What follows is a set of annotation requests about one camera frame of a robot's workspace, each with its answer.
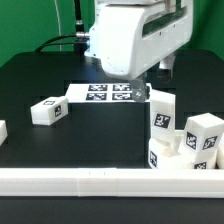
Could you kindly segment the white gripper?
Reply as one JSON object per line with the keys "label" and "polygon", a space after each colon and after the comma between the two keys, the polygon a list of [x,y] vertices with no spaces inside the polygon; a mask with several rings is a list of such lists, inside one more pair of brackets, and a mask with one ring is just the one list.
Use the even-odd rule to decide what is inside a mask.
{"label": "white gripper", "polygon": [[145,102],[149,88],[141,74],[160,62],[157,79],[169,82],[176,58],[170,54],[192,31],[193,0],[108,1],[98,22],[102,68],[110,77],[131,80],[133,100]]}

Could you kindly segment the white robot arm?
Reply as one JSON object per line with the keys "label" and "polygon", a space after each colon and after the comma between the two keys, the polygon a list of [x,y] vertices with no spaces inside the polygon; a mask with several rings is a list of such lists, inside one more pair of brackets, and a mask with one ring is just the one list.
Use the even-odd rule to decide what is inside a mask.
{"label": "white robot arm", "polygon": [[94,0],[95,22],[76,37],[87,40],[86,60],[111,78],[127,80],[137,102],[149,98],[147,71],[171,71],[175,51],[193,31],[193,0]]}

